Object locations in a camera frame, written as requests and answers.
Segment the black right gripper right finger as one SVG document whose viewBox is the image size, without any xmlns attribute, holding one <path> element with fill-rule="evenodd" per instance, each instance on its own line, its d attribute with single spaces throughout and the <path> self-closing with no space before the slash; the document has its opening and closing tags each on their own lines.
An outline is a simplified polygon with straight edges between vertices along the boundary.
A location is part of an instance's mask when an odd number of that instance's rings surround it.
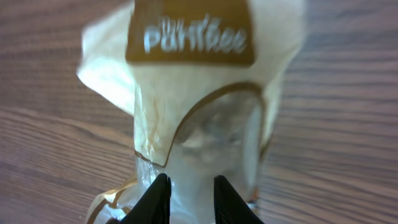
<svg viewBox="0 0 398 224">
<path fill-rule="evenodd" d="M 213 198 L 216 224 L 264 224 L 223 175 L 214 178 Z"/>
</svg>

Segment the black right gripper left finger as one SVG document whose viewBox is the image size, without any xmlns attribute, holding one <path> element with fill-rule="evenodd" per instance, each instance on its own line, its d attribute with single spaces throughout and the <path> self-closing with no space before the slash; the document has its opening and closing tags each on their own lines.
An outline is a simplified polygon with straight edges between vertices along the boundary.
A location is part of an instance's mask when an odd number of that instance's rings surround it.
<svg viewBox="0 0 398 224">
<path fill-rule="evenodd" d="M 169 224 L 171 179 L 159 174 L 120 224 Z"/>
</svg>

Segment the beige plastic pouch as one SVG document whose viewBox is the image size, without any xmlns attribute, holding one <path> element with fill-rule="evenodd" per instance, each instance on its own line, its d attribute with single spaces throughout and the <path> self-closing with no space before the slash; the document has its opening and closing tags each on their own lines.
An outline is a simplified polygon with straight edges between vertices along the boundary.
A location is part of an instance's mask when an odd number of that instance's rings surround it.
<svg viewBox="0 0 398 224">
<path fill-rule="evenodd" d="M 305 10 L 303 0 L 129 1 L 86 26 L 77 76 L 133 117 L 136 158 L 133 178 L 98 195 L 86 222 L 119 223 L 159 174 L 171 179 L 170 223 L 215 223 L 218 175 L 258 217 Z"/>
</svg>

